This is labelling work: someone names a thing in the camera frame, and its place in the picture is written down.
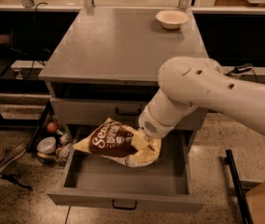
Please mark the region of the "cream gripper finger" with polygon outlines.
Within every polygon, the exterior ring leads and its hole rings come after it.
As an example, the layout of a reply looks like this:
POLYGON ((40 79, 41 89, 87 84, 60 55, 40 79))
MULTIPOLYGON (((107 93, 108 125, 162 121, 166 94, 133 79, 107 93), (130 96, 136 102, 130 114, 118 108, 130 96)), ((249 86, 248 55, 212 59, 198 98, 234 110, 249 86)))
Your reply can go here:
POLYGON ((142 130, 138 129, 132 137, 132 146, 136 150, 142 150, 151 145, 149 136, 142 130))

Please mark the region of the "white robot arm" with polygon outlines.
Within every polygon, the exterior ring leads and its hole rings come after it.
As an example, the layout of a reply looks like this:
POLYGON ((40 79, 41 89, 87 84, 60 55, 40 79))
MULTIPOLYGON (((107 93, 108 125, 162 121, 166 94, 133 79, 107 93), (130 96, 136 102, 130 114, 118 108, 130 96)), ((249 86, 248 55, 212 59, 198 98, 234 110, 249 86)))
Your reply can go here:
POLYGON ((162 139, 197 108, 222 113, 265 136, 265 84, 224 75, 218 62, 174 57, 158 73, 159 90, 139 116, 143 134, 162 139))

